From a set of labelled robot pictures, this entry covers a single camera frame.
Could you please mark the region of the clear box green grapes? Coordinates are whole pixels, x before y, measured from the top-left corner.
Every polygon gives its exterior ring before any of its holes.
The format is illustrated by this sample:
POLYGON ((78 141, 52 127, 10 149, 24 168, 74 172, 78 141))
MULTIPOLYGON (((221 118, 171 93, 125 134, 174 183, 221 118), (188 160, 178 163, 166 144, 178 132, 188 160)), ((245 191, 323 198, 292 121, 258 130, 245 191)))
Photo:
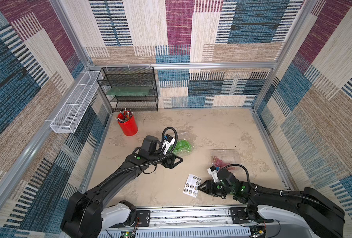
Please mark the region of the clear box green grapes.
POLYGON ((191 140, 190 134, 188 132, 182 132, 178 134, 178 141, 176 144, 172 145, 170 149, 173 150, 173 154, 177 156, 185 156, 193 152, 194 145, 191 140))

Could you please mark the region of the white sticker sheet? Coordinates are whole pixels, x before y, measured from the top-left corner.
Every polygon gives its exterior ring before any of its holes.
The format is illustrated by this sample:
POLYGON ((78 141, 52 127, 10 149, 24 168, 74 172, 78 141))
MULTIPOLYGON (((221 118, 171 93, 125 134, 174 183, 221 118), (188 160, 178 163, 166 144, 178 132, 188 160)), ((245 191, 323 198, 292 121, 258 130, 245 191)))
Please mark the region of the white sticker sheet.
POLYGON ((189 174, 183 189, 183 193, 196 198, 198 195, 198 187, 200 186, 200 184, 200 177, 193 174, 189 174))

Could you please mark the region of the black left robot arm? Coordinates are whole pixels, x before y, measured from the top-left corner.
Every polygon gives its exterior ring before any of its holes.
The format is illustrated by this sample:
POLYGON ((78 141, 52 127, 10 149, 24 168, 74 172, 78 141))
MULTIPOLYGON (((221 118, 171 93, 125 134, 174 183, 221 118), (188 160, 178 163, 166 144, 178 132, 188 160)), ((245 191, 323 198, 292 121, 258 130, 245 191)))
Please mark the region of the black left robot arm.
POLYGON ((136 227, 139 223, 136 206, 126 200, 110 207, 107 204, 150 165, 162 164, 170 169, 177 166, 175 159, 178 156, 173 153, 177 141, 178 135, 163 134, 161 140, 146 136, 142 145, 108 178, 94 188, 84 193, 75 192, 70 197, 61 230, 71 238, 96 238, 101 231, 115 225, 136 227))

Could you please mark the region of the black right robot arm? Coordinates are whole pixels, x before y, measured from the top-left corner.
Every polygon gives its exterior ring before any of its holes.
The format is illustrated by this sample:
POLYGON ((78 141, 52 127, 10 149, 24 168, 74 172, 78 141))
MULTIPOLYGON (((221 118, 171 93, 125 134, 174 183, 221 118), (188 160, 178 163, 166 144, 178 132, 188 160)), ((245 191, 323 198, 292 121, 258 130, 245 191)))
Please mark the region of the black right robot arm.
POLYGON ((225 199, 228 195, 243 204, 231 208, 228 215, 233 223, 250 229, 250 237, 267 237, 268 223, 288 222, 308 229, 320 238, 341 238, 345 224, 344 210, 321 194, 305 187, 303 191, 272 189, 252 183, 249 171, 241 164, 210 167, 212 179, 198 190, 225 199))

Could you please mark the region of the clear box red grapes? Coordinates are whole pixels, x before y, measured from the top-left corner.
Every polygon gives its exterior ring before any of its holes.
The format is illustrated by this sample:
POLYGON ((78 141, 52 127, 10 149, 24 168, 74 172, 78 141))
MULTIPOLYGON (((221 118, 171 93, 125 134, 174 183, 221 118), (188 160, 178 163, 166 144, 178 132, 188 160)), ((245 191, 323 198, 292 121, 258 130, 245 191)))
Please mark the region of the clear box red grapes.
POLYGON ((234 149, 212 149, 210 150, 211 162, 215 167, 223 168, 230 164, 241 164, 239 152, 234 149))

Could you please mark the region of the red pen cup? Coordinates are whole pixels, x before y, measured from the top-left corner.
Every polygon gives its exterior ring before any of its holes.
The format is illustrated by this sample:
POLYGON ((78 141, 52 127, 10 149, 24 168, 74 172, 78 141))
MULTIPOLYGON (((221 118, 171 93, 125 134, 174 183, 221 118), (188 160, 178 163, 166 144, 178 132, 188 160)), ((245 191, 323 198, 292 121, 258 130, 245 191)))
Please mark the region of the red pen cup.
POLYGON ((132 119, 124 124, 119 123, 120 128, 123 131, 123 134, 126 136, 134 136, 138 132, 138 126, 136 124, 134 116, 132 119))

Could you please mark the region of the pens in cup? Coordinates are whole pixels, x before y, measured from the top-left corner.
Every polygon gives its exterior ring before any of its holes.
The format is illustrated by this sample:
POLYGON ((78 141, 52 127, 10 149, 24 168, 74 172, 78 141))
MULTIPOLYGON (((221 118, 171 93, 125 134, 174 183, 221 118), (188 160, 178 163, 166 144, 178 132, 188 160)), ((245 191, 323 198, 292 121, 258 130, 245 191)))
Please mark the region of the pens in cup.
POLYGON ((126 123, 128 121, 130 121, 133 117, 133 113, 131 110, 128 110, 127 108, 124 108, 124 110, 122 109, 121 111, 119 111, 118 116, 115 118, 119 123, 126 123))

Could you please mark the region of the green tray on shelf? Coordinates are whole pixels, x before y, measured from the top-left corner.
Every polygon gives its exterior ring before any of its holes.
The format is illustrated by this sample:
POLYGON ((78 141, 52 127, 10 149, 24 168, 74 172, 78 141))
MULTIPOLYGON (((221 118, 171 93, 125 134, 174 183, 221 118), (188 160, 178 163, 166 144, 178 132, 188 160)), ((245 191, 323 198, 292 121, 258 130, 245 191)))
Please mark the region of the green tray on shelf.
POLYGON ((147 96, 150 93, 151 87, 113 87, 107 91, 109 96, 147 96))

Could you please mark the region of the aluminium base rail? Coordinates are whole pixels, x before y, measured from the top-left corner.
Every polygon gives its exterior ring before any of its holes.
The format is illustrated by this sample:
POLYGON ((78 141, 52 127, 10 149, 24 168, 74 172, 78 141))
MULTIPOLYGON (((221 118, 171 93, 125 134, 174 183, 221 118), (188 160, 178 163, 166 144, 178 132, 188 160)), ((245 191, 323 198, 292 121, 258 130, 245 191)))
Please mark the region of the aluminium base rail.
POLYGON ((238 224, 244 205, 138 207, 138 225, 114 226, 100 238, 280 238, 280 221, 238 224))

